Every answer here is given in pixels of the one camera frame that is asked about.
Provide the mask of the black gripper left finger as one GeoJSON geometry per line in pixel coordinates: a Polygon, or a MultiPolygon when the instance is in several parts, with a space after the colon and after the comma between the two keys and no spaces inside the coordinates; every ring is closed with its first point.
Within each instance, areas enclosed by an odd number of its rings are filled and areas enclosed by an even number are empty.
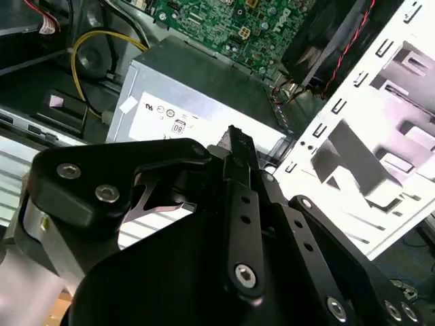
{"type": "Polygon", "coordinates": [[[185,217],[222,222],[226,288],[250,306],[264,297],[252,138],[231,126],[217,156],[192,139],[48,149],[33,160],[28,192],[46,214],[41,237],[57,271],[78,289],[99,263],[185,217]]]}

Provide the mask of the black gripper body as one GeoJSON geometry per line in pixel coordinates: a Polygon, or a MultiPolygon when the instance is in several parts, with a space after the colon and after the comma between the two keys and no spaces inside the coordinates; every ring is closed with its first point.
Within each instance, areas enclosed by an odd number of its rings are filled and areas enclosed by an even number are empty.
{"type": "Polygon", "coordinates": [[[262,235],[265,292],[259,306],[226,288],[222,222],[185,217],[108,257],[85,277],[70,325],[325,325],[324,305],[302,272],[287,230],[262,235]]]}

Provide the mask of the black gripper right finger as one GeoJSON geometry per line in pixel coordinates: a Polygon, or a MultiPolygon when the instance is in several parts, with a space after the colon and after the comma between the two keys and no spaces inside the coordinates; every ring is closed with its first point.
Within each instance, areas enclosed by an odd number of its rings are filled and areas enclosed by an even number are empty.
{"type": "Polygon", "coordinates": [[[422,325],[421,313],[307,197],[284,197],[253,154],[268,291],[254,325],[422,325]]]}

